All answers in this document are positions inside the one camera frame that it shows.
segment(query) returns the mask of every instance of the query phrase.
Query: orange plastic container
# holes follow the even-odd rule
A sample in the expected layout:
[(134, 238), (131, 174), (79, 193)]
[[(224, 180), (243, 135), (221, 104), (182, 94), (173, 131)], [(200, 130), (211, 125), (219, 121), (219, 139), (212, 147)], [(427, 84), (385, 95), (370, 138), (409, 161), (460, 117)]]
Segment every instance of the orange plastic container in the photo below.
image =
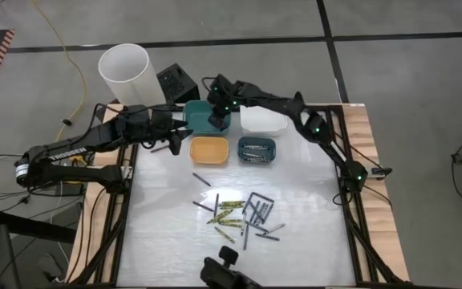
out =
[(198, 164), (223, 165), (228, 155), (229, 142), (224, 137), (198, 136), (190, 143), (190, 157)]

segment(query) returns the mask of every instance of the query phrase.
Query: teal bowl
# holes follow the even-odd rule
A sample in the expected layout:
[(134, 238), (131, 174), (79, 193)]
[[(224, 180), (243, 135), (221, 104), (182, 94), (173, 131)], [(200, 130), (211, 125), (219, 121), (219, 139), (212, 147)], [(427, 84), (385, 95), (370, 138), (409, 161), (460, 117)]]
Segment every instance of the teal bowl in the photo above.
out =
[(184, 105), (183, 120), (188, 122), (187, 129), (192, 129), (193, 134), (201, 136), (223, 136), (228, 133), (231, 124), (231, 114), (224, 118), (227, 128), (221, 131), (208, 122), (212, 114), (212, 108), (205, 100), (190, 100)]

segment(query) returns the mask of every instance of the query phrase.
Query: white cylinder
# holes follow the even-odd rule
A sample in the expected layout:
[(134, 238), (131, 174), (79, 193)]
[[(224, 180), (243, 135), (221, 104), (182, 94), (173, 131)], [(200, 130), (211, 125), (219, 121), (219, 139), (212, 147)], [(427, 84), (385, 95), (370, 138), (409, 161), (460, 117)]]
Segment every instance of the white cylinder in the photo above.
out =
[(149, 54), (138, 45), (120, 44), (104, 52), (99, 73), (123, 105), (165, 103)]

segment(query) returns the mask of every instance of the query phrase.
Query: white plastic bin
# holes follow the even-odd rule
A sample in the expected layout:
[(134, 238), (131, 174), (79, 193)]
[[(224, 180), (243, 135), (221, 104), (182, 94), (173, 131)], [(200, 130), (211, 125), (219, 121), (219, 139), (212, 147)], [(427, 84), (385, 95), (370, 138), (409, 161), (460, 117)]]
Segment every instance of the white plastic bin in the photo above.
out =
[(120, 44), (104, 52), (99, 73), (123, 105), (165, 103), (149, 54), (136, 44)]
[(240, 125), (246, 136), (279, 136), (288, 126), (288, 118), (265, 108), (240, 106)]

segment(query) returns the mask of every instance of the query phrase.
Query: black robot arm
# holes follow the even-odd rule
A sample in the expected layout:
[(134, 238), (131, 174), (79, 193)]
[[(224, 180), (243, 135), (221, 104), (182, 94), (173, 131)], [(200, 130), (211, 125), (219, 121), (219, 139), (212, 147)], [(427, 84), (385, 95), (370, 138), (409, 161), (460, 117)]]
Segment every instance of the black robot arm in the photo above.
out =
[(123, 176), (118, 165), (101, 169), (76, 168), (52, 164), (67, 157), (84, 153), (104, 153), (124, 145), (168, 141), (172, 154), (180, 152), (181, 141), (191, 130), (179, 130), (187, 123), (174, 120), (167, 110), (152, 110), (143, 105), (124, 107), (117, 116), (104, 124), (88, 129), (82, 136), (54, 144), (34, 146), (16, 162), (17, 183), (26, 188), (38, 188), (58, 181), (97, 181), (109, 193), (123, 193)]
[[(274, 96), (254, 84), (243, 81), (231, 83), (223, 75), (218, 75), (209, 87), (208, 102), (213, 106), (208, 121), (220, 129), (226, 128), (224, 117), (239, 105), (259, 106), (288, 116), (298, 133), (309, 142), (318, 144), (339, 167), (342, 184), (352, 193), (361, 192), (367, 171), (359, 162), (345, 158), (342, 150), (333, 142), (334, 132), (329, 130), (323, 117), (304, 104), (300, 92), (294, 98)], [(307, 120), (303, 121), (303, 116), (307, 116)]]

